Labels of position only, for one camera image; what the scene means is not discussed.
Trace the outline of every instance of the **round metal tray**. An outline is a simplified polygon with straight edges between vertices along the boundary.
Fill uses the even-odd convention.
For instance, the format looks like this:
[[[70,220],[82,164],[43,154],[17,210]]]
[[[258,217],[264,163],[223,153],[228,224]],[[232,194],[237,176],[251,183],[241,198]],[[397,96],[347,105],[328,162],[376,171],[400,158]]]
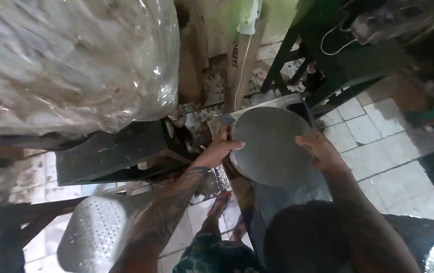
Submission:
[[[295,136],[309,130],[308,122],[291,111],[250,109],[232,126],[231,138],[246,145],[231,152],[231,161],[243,176],[257,183],[295,185],[307,179],[312,160],[309,152],[295,143]]]

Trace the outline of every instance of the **plastic bag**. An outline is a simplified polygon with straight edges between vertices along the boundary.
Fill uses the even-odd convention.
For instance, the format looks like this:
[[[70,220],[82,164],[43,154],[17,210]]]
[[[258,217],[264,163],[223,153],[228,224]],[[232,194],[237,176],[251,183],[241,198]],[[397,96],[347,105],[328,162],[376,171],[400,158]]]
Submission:
[[[116,133],[177,104],[171,0],[0,0],[0,134]]]

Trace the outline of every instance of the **tile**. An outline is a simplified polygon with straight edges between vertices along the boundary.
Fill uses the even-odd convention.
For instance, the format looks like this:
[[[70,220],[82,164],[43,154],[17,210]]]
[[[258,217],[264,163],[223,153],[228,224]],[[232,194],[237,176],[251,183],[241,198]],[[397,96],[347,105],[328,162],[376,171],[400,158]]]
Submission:
[[[410,127],[393,99],[369,104],[364,109],[383,138]]]
[[[298,71],[299,66],[303,63],[304,59],[298,59],[291,62],[284,63],[281,68],[281,74],[287,76],[288,78],[292,78],[296,71]]]
[[[332,126],[343,121],[337,109],[331,110],[329,113],[319,118],[319,120],[325,124],[324,127]]]
[[[249,100],[252,105],[257,105],[260,103],[269,102],[271,100],[274,100],[275,98],[276,95],[274,94],[274,92],[272,90],[269,90],[264,94],[263,93],[254,94],[249,98]]]
[[[258,86],[262,86],[262,83],[264,82],[266,76],[268,75],[268,72],[260,67],[253,69],[251,73]]]
[[[358,101],[362,106],[366,106],[390,98],[395,89],[395,81],[396,78],[393,76],[381,79],[360,93],[357,96]]]
[[[175,231],[170,237],[165,249],[161,252],[161,256],[168,253],[181,250],[190,245],[193,240],[192,228],[190,227],[190,219],[188,218],[187,211],[185,211],[182,219],[178,223]]]
[[[432,130],[427,130],[425,127],[413,128],[407,131],[407,135],[421,156],[434,152],[434,128]]]
[[[158,260],[158,273],[172,273],[173,267],[177,265],[184,250],[175,252]]]
[[[273,62],[274,62],[274,58],[271,58],[271,59],[265,59],[265,60],[262,60],[268,67],[271,67],[271,65],[273,64]]]
[[[249,233],[245,233],[244,236],[242,237],[242,242],[244,243],[244,245],[249,246],[250,249],[254,250],[254,248],[252,247],[252,244],[250,242],[250,238],[249,238]]]
[[[291,47],[291,51],[295,51],[295,50],[298,50],[298,48],[299,48],[299,43],[300,43],[301,41],[297,41],[297,42],[295,42],[295,44],[293,45],[293,47]]]
[[[386,207],[425,192],[434,192],[434,186],[417,160],[380,173],[370,180]]]
[[[346,121],[355,140],[361,144],[380,140],[380,133],[375,128],[368,115]]]
[[[233,192],[232,197],[227,203],[227,207],[225,208],[222,215],[224,216],[227,229],[233,229],[239,220],[239,216],[241,215],[241,210],[237,204],[237,200],[235,199]]]
[[[344,121],[351,120],[361,115],[365,115],[366,112],[360,105],[359,101],[356,98],[345,102],[341,106],[337,107],[338,113],[342,116]]]
[[[342,158],[357,181],[394,167],[377,142],[344,152]]]
[[[390,214],[412,215],[434,220],[434,192],[425,192],[388,208]]]
[[[224,101],[224,75],[221,72],[208,70],[203,77],[204,91],[207,100],[202,107],[214,105]]]
[[[215,197],[207,201],[197,203],[188,208],[188,217],[190,219],[190,226],[192,227],[193,236],[195,236],[195,234],[200,231],[200,228],[202,228],[202,223],[207,218],[207,214],[210,211],[212,204],[214,204],[214,201]],[[219,218],[219,230],[221,233],[227,231],[223,216],[220,216]]]
[[[275,56],[276,56],[276,52],[274,52],[274,49],[271,45],[262,46],[259,48],[259,51],[257,52],[258,60],[270,59],[270,58],[274,58]]]
[[[46,181],[43,155],[15,162],[7,171],[16,177],[17,181],[12,192],[44,185]]]
[[[44,203],[46,202],[44,185],[39,185],[33,188],[28,188],[12,193],[9,196],[8,201],[10,203]]]
[[[397,133],[377,142],[394,166],[421,156],[418,148],[410,139],[408,132]]]
[[[57,255],[44,257],[42,260],[43,273],[64,273],[57,260]]]
[[[43,265],[41,260],[25,263],[25,273],[42,273]]]
[[[67,228],[72,213],[57,216],[45,227],[45,252],[47,255],[56,255],[57,247]]]
[[[359,182],[360,189],[364,192],[367,199],[377,208],[378,211],[382,212],[385,210],[384,202],[380,199],[380,196],[375,189],[374,183],[371,179],[366,179]]]
[[[419,217],[434,219],[434,191],[418,195],[411,202]]]
[[[344,122],[326,127],[323,133],[332,142],[338,152],[348,151],[358,146]]]
[[[282,42],[274,43],[271,46],[273,47],[273,50],[276,54],[278,54],[279,48],[281,47]]]
[[[85,184],[81,185],[81,195],[82,196],[90,196],[94,194],[99,184]]]
[[[23,248],[23,256],[28,263],[45,255],[45,230],[42,230]]]
[[[49,182],[45,185],[46,202],[75,199],[82,196],[81,185],[57,186],[57,181]]]
[[[139,187],[138,189],[133,189],[131,191],[131,195],[140,194],[151,190],[152,190],[152,185],[146,185],[146,186]]]
[[[228,241],[228,240],[231,239],[231,233],[229,232],[229,233],[221,234],[221,235],[220,235],[220,238],[221,238],[223,241]]]
[[[57,180],[57,166],[56,166],[56,153],[48,152],[43,155],[45,167],[45,180],[46,182]]]

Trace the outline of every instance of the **perforated metal sheet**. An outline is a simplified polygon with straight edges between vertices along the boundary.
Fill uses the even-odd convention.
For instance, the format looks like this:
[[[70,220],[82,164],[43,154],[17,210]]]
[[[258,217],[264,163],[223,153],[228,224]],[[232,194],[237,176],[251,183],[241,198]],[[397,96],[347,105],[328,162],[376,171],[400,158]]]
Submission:
[[[152,193],[87,197],[74,210],[57,249],[62,269],[107,273],[128,243],[134,220],[149,205]]]

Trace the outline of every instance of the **tattooed arm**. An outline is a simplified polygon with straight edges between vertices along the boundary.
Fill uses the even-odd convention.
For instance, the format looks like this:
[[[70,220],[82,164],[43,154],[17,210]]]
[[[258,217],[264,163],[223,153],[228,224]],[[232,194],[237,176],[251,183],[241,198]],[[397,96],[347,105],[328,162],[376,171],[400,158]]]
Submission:
[[[323,172],[333,201],[342,214],[342,229],[350,244],[355,270],[420,272],[407,245],[368,201],[331,142],[318,132],[297,136],[295,141],[310,151],[314,166]]]
[[[161,190],[135,226],[130,243],[111,273],[154,272],[158,257],[170,240],[200,182],[244,142],[227,140],[227,128],[172,185]]]

